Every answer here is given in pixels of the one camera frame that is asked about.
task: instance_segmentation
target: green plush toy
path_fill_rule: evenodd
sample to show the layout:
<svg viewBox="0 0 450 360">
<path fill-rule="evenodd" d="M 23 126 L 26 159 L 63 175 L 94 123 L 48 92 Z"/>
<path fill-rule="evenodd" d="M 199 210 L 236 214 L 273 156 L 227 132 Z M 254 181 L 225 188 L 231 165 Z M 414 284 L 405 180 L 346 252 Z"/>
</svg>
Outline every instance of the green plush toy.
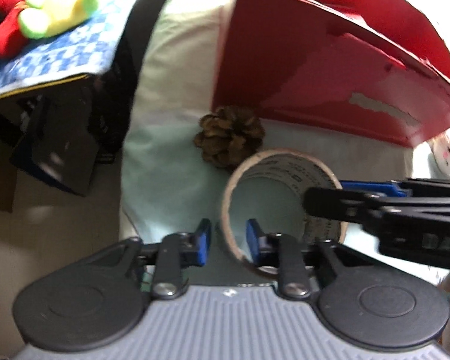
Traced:
<svg viewBox="0 0 450 360">
<path fill-rule="evenodd" d="M 55 36 L 87 20 L 102 0 L 26 0 L 18 16 L 22 34 L 30 39 Z"/>
</svg>

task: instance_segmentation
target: blue gripper part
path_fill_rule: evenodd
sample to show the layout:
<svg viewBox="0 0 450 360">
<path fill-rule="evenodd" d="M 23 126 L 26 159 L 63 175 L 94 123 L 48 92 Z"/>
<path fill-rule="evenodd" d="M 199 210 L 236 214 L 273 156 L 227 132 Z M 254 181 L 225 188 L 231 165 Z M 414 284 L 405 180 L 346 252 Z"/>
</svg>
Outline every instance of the blue gripper part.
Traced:
<svg viewBox="0 0 450 360">
<path fill-rule="evenodd" d="M 248 248 L 250 249 L 252 261 L 255 265 L 258 265 L 260 261 L 260 250 L 257 232 L 255 231 L 255 226 L 258 226 L 257 221 L 255 221 L 254 219 L 249 219 L 247 221 L 247 229 L 245 236 L 247 239 Z"/>
<path fill-rule="evenodd" d="M 199 249 L 197 261 L 200 266 L 204 266 L 207 263 L 208 247 L 207 247 L 207 233 L 203 233 L 199 238 Z"/>
<path fill-rule="evenodd" d="M 368 181 L 340 181 L 345 190 L 370 191 L 384 193 L 390 198 L 405 198 L 408 196 L 406 190 L 402 190 L 396 183 L 376 183 Z"/>
</svg>

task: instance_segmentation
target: black circular pad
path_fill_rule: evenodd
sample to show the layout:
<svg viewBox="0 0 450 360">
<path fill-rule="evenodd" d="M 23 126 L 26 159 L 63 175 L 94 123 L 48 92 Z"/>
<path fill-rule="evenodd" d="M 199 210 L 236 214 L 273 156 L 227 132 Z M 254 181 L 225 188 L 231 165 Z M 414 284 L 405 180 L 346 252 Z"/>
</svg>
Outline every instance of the black circular pad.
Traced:
<svg viewBox="0 0 450 360">
<path fill-rule="evenodd" d="M 323 289 L 318 307 L 345 336 L 387 349 L 437 338 L 450 315 L 447 298 L 432 284 L 376 266 L 347 268 Z"/>
<path fill-rule="evenodd" d="M 23 339 L 56 352 L 91 350 L 129 332 L 144 311 L 136 284 L 113 269 L 72 266 L 26 287 L 13 305 Z"/>
</svg>

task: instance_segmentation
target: gray ribbed plate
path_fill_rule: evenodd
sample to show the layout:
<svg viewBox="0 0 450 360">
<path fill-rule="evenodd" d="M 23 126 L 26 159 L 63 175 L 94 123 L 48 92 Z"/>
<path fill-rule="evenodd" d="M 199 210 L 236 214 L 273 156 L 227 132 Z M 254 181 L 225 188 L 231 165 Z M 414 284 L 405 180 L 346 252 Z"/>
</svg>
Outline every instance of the gray ribbed plate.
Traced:
<svg viewBox="0 0 450 360">
<path fill-rule="evenodd" d="M 310 305 L 269 286 L 192 286 L 153 302 L 124 338 L 98 350 L 57 354 L 27 346 L 14 360 L 446 360 L 439 345 L 379 353 L 354 347 L 322 326 Z"/>
</svg>

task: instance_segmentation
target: metal screw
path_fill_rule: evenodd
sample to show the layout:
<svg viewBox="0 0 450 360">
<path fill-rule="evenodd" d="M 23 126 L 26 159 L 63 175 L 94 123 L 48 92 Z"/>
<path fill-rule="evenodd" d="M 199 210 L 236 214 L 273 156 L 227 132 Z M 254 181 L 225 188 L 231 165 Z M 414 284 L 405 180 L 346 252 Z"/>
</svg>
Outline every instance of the metal screw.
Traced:
<svg viewBox="0 0 450 360">
<path fill-rule="evenodd" d="M 190 242 L 190 240 L 191 240 L 190 233 L 179 233 L 179 234 L 182 238 L 181 240 L 182 240 L 183 246 L 185 246 L 186 248 L 193 247 L 193 244 Z"/>
<path fill-rule="evenodd" d="M 262 272 L 265 272 L 267 274 L 278 274 L 278 269 L 274 266 L 259 266 L 258 269 Z"/>
<path fill-rule="evenodd" d="M 234 297 L 238 294 L 237 290 L 234 290 L 233 288 L 226 289 L 223 294 L 229 298 Z"/>
<path fill-rule="evenodd" d="M 399 210 L 399 209 L 391 207 L 391 206 L 382 207 L 382 210 L 385 212 L 402 212 L 402 210 Z"/>
<path fill-rule="evenodd" d="M 309 291 L 308 288 L 302 283 L 288 283 L 284 287 L 285 295 L 290 295 L 294 297 L 303 296 L 308 291 Z"/>
<path fill-rule="evenodd" d="M 154 286 L 154 292 L 160 296 L 171 296 L 176 293 L 176 286 L 172 283 L 157 283 Z"/>
</svg>

